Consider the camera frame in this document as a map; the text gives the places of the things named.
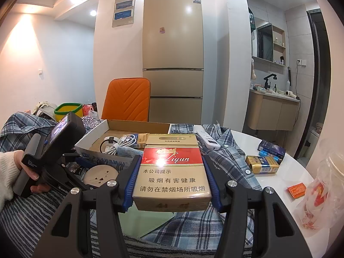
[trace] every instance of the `orange chair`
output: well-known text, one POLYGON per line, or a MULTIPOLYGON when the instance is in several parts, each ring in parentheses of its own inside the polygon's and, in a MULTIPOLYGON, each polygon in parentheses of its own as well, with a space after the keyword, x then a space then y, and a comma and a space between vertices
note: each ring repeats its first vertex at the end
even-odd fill
POLYGON ((148 121, 150 81, 118 78, 110 82, 102 119, 148 121))

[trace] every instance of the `refrigerator door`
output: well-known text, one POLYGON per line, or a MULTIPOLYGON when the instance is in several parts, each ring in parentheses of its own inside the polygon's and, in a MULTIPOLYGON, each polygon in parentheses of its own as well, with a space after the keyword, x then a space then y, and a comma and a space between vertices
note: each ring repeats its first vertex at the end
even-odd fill
POLYGON ((148 70, 143 77, 151 82, 151 97, 203 96, 203 71, 148 70))
POLYGON ((201 124, 202 99, 151 98, 149 122, 201 124))
POLYGON ((144 0, 143 69, 203 69, 203 20, 199 3, 144 0))

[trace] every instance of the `bathroom tile wall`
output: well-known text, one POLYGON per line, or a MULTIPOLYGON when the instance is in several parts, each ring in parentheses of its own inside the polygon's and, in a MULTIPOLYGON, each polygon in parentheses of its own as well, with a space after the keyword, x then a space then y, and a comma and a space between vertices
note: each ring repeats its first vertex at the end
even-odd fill
MULTIPOLYGON (((288 27, 286 22, 285 12, 271 5, 264 0, 247 0, 248 7, 253 12, 254 17, 264 20, 266 22, 271 23, 272 25, 284 30, 286 34, 286 66, 289 66, 289 38, 288 38, 288 27)), ((264 84, 265 80, 263 79, 267 75, 274 73, 277 74, 277 80, 270 79, 271 86, 276 86, 281 89, 285 90, 287 77, 288 77, 288 69, 283 68, 281 66, 275 65, 273 63, 269 63, 266 61, 259 61, 255 60, 255 73, 257 79, 252 81, 260 84, 264 84)))
POLYGON ((286 22, 290 45, 291 91, 300 97, 301 106, 294 129, 287 132, 285 148, 294 156, 299 146, 313 94, 314 48, 311 27, 304 4, 286 10, 286 22), (297 60, 307 61, 306 66, 297 65, 297 60))

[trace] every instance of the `black faucet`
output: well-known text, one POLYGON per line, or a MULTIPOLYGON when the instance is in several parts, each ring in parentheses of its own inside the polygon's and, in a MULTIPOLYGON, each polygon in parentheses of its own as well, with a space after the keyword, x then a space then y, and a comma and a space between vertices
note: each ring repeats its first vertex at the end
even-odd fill
POLYGON ((264 79, 265 79, 264 88, 266 90, 271 87, 271 85, 268 84, 268 80, 269 80, 269 77, 272 77, 272 76, 273 76, 274 79, 277 79, 277 75, 276 74, 270 74, 267 77, 264 77, 264 79))

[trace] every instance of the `hand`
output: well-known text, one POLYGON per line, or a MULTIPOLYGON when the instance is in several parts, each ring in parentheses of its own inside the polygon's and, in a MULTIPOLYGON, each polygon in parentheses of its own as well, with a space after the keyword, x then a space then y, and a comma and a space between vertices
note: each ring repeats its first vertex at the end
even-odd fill
MULTIPOLYGON (((35 171, 30 169, 28 166, 25 166, 21 160, 23 158, 24 152, 22 150, 18 150, 14 153, 14 162, 19 170, 24 169, 24 171, 28 174, 30 178, 33 180, 38 180, 40 177, 35 171)), ((31 192, 32 193, 42 193, 42 192, 48 192, 50 190, 50 186, 46 184, 39 184, 39 185, 33 185, 31 186, 31 192)))

